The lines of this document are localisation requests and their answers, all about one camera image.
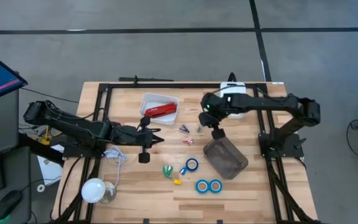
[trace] red object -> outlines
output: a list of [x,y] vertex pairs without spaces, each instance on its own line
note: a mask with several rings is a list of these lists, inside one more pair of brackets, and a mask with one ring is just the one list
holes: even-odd
[[158,118],[161,116],[165,116],[167,114],[172,114],[176,112],[177,106],[174,103],[170,103],[167,105],[156,106],[154,108],[147,109],[144,113],[145,116],[149,116],[151,118]]

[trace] concrete floor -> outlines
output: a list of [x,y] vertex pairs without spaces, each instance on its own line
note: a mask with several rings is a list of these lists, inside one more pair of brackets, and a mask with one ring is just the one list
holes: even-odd
[[[262,28],[358,27],[358,1],[257,0]],[[253,27],[243,0],[0,0],[0,30]],[[316,99],[321,124],[304,128],[307,173],[319,219],[358,223],[358,157],[346,127],[358,119],[358,32],[263,33],[273,81]],[[0,35],[0,59],[28,88],[78,100],[86,81],[119,77],[262,81],[254,33]],[[21,91],[21,114],[44,96]],[[76,105],[54,100],[75,113]],[[358,131],[350,141],[358,152]],[[46,222],[53,190],[33,203]]]

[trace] computer mouse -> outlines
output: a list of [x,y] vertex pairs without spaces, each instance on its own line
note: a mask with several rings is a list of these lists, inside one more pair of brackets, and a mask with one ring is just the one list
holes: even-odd
[[0,220],[5,219],[22,200],[22,192],[13,190],[0,200]]

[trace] wooden tabletop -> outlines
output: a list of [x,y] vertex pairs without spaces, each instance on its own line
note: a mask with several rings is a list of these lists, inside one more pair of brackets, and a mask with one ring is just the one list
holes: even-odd
[[[98,85],[99,82],[84,83],[78,105],[78,116],[86,116],[93,112]],[[282,83],[267,83],[267,88],[270,96],[287,95]],[[203,147],[212,140],[211,130],[203,128],[203,132],[199,134],[195,128],[199,123],[200,101],[205,93],[212,90],[202,88],[113,89],[109,119],[121,124],[133,126],[139,124],[141,119],[139,107],[144,93],[174,96],[180,102],[174,125],[152,123],[149,126],[161,128],[162,131],[157,135],[164,138],[165,142],[149,149],[151,158],[148,164],[135,161],[128,168],[121,169],[116,198],[109,204],[96,203],[94,205],[93,223],[140,223],[144,218],[149,218],[151,223],[216,223],[219,219],[222,219],[224,223],[275,223],[266,164],[260,155],[257,140],[260,130],[256,111],[247,113],[241,119],[225,119],[221,122],[226,136],[249,161],[249,165],[236,178],[222,180],[203,157]],[[247,93],[253,96],[252,90],[248,90]],[[269,131],[265,113],[264,117],[266,130]],[[273,118],[276,127],[280,127],[291,119],[291,115],[274,111]],[[194,139],[192,146],[183,144],[181,141],[186,136],[178,131],[182,124],[190,127],[190,135]],[[127,163],[136,159],[138,147],[119,146],[119,148],[129,156]],[[200,164],[198,170],[180,175],[179,170],[191,157],[198,160]],[[60,192],[74,161],[75,159],[69,159],[65,162],[52,213],[54,218],[58,216]],[[81,159],[77,163],[69,177],[63,194],[62,210],[69,205],[78,192],[83,161],[84,159]],[[305,168],[293,158],[283,158],[283,163],[290,193],[307,215],[317,219]],[[174,167],[173,176],[180,179],[183,182],[182,185],[175,185],[172,180],[163,176],[162,166],[165,164]],[[115,183],[116,177],[116,168],[102,159],[99,178]],[[200,179],[222,180],[223,190],[218,194],[208,192],[201,195],[195,190],[195,182]],[[282,217],[285,218],[287,215],[282,195],[281,193],[278,195]],[[83,202],[81,218],[85,218],[85,213],[86,203]]]

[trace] pink object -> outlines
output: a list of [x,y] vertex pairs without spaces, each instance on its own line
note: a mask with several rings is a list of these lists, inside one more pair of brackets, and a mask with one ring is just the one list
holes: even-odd
[[188,137],[183,139],[183,143],[187,143],[189,145],[192,145],[194,143],[194,141],[193,141],[192,137],[188,136]]

